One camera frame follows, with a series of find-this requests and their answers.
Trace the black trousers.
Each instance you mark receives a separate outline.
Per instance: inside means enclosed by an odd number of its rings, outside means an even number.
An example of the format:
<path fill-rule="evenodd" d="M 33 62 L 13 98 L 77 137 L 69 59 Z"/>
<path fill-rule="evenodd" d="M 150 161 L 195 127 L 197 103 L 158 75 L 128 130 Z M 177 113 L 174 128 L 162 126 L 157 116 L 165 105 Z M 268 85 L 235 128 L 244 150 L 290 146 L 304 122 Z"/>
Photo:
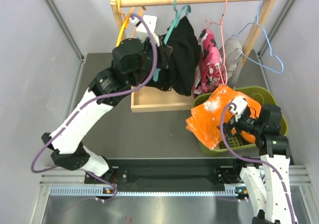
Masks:
<path fill-rule="evenodd" d="M 173 89 L 180 95 L 190 96 L 201 48 L 194 34 L 194 29 L 186 16 L 172 30 L 167 45 L 172 48 L 168 67 L 162 69 L 161 63 L 158 62 L 159 71 L 154 74 L 158 79 L 151 78 L 146 86 L 161 91 Z"/>

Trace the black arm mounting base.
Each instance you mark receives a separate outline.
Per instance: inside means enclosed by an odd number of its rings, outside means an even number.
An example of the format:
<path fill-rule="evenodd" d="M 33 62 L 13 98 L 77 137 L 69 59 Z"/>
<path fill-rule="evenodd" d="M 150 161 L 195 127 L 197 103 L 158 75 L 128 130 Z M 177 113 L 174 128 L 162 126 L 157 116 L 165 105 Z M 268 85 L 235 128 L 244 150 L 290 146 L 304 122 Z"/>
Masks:
<path fill-rule="evenodd" d="M 186 180 L 203 178 L 213 184 L 242 184 L 243 181 L 231 167 L 171 166 L 171 167 L 114 167 L 100 177 L 112 184 L 128 184 L 138 179 Z"/>

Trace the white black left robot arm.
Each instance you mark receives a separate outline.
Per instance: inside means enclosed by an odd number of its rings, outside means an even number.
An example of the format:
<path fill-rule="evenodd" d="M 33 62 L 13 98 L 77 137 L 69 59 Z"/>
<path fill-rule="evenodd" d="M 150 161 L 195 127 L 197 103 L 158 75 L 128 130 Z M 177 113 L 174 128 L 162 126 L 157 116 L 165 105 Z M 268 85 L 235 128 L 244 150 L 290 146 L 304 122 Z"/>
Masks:
<path fill-rule="evenodd" d="M 167 68 L 172 48 L 164 43 L 164 36 L 140 41 L 138 38 L 123 40 L 112 51 L 110 67 L 99 72 L 90 82 L 83 98 L 63 124 L 52 133 L 42 135 L 49 142 L 55 166 L 67 170 L 84 169 L 101 181 L 109 182 L 113 170 L 107 159 L 90 151 L 82 143 L 95 123 L 111 111 L 123 98 L 142 84 L 153 80 L 151 72 Z"/>

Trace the teal plastic hanger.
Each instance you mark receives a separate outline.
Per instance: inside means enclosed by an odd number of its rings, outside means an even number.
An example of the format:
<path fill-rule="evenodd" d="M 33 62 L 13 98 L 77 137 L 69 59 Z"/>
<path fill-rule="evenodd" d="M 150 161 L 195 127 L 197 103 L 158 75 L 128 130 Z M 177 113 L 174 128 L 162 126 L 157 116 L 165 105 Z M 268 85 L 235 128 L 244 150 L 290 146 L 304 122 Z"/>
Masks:
<path fill-rule="evenodd" d="M 164 48 L 167 48 L 167 50 L 165 50 L 165 53 L 164 53 L 164 57 L 163 57 L 163 63 L 166 65 L 166 68 L 168 67 L 168 60 L 169 60 L 169 57 L 172 53 L 172 48 L 167 46 L 167 43 L 168 43 L 168 40 L 173 32 L 173 30 L 178 26 L 179 24 L 179 21 L 180 21 L 180 18 L 181 18 L 181 15 L 182 13 L 184 12 L 185 10 L 185 16 L 188 17 L 189 13 L 191 13 L 191 7 L 189 4 L 187 5 L 184 5 L 180 10 L 178 10 L 176 8 L 176 5 L 177 5 L 177 0 L 174 0 L 173 1 L 173 9 L 175 11 L 175 19 L 172 21 L 171 23 L 171 26 L 169 27 L 168 31 L 167 31 L 167 34 L 163 40 L 163 43 L 165 45 Z"/>

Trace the orange plastic hanger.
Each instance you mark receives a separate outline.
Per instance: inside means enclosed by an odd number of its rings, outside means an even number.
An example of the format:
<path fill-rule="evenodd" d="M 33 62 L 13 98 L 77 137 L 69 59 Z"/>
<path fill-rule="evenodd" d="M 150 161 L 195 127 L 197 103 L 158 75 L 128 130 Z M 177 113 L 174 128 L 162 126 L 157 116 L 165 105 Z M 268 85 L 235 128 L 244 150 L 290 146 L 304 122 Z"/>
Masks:
<path fill-rule="evenodd" d="M 123 35 L 125 33 L 125 30 L 128 28 L 129 26 L 129 19 L 131 18 L 131 13 L 135 10 L 136 7 L 132 7 L 129 12 L 127 14 L 125 14 L 124 12 L 121 11 L 121 7 L 120 7 L 120 2 L 121 0 L 118 0 L 118 4 L 117 4 L 117 9 L 118 9 L 118 12 L 120 13 L 120 15 L 123 16 L 124 18 L 124 21 L 122 22 L 122 26 L 120 28 L 120 31 L 119 31 L 119 35 L 118 35 L 118 39 L 117 39 L 117 42 L 116 42 L 116 47 L 118 47 L 122 41 L 122 38 L 123 38 Z M 143 17 L 143 13 L 144 11 L 147 10 L 146 7 L 144 6 L 141 6 L 139 7 L 139 12 L 138 12 L 138 15 L 140 17 Z M 133 38 L 135 32 L 136 32 L 136 29 L 137 28 L 134 28 L 133 32 L 132 32 L 132 35 L 131 35 L 131 38 Z"/>

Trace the orange white trousers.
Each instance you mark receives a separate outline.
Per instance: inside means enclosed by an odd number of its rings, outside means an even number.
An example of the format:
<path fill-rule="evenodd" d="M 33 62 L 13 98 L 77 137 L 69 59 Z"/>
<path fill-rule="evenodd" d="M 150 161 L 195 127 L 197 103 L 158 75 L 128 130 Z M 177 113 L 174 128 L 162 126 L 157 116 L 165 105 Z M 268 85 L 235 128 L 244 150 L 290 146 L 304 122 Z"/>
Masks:
<path fill-rule="evenodd" d="M 220 118 L 224 107 L 235 97 L 244 98 L 248 107 L 252 109 L 250 117 L 256 118 L 260 114 L 261 105 L 242 92 L 227 86 L 218 87 L 204 103 L 191 109 L 191 117 L 186 119 L 186 129 L 208 149 L 213 150 L 222 141 L 220 134 Z"/>

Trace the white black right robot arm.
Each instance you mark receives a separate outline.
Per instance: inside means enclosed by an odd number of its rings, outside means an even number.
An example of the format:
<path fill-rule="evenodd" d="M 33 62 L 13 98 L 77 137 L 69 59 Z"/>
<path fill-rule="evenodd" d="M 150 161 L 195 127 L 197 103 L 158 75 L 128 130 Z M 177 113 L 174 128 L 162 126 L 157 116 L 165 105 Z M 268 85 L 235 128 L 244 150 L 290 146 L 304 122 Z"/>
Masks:
<path fill-rule="evenodd" d="M 289 177 L 291 149 L 288 138 L 280 133 L 281 108 L 264 104 L 257 118 L 250 114 L 244 99 L 233 100 L 223 108 L 219 128 L 224 145 L 243 163 L 232 174 L 246 186 L 254 212 L 252 223 L 296 224 Z M 241 156 L 230 148 L 227 139 L 233 129 L 255 137 L 259 158 Z"/>

